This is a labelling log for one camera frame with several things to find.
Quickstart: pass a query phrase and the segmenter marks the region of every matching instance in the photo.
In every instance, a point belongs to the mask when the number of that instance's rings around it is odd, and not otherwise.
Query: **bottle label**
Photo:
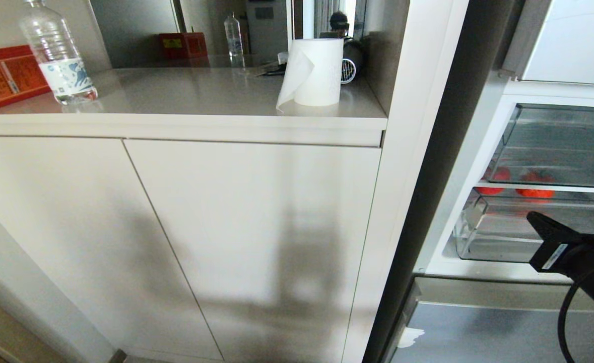
[[[80,58],[53,60],[40,64],[39,68],[55,96],[70,96],[93,87]]]

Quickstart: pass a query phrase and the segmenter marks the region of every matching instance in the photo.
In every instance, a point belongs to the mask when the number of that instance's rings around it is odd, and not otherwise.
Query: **glass shelf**
[[[594,108],[516,106],[484,179],[594,187]]]
[[[525,198],[513,189],[496,196],[473,190],[453,234],[458,255],[467,260],[529,262],[541,245],[527,222],[537,211],[583,233],[594,233],[594,193],[556,191],[551,198]]]

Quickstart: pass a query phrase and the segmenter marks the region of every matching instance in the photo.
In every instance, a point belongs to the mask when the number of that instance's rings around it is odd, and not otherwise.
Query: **refrigerator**
[[[410,211],[367,356],[564,361],[572,282],[530,266],[525,216],[594,233],[594,1],[470,2]],[[582,291],[566,337],[594,361]]]

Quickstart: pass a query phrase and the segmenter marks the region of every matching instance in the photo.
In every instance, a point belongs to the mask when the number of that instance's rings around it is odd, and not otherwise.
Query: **white cabinet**
[[[594,0],[525,2],[504,68],[525,81],[594,84]]]
[[[380,149],[125,144],[225,361],[341,361]]]
[[[114,347],[221,359],[120,140],[0,138],[0,223]]]

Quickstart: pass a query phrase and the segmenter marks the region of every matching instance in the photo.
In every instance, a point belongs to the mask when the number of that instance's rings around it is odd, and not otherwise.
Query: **plastic water bottle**
[[[225,36],[227,37],[227,46],[230,48],[230,57],[243,55],[241,23],[234,17],[234,12],[225,19]]]
[[[39,68],[55,99],[62,105],[92,101],[97,90],[73,43],[66,20],[44,5],[44,0],[23,0],[25,16],[20,19]]]

